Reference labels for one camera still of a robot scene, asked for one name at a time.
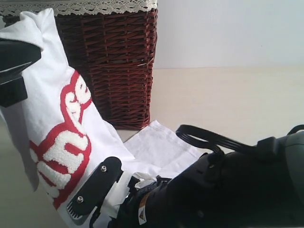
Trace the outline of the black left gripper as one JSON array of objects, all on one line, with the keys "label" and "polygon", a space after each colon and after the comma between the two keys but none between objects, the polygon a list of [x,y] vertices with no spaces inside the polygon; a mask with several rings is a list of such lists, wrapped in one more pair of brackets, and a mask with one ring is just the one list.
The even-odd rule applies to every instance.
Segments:
[{"label": "black left gripper", "polygon": [[0,105],[9,107],[28,98],[22,71],[41,59],[41,49],[23,41],[0,40]]}]

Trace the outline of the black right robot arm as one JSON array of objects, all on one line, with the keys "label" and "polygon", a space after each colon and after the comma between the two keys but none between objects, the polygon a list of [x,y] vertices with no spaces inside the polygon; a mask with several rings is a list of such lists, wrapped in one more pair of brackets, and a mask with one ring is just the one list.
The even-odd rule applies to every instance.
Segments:
[{"label": "black right robot arm", "polygon": [[186,142],[210,150],[173,179],[136,191],[111,228],[301,228],[304,225],[304,128],[255,146],[183,125]]}]

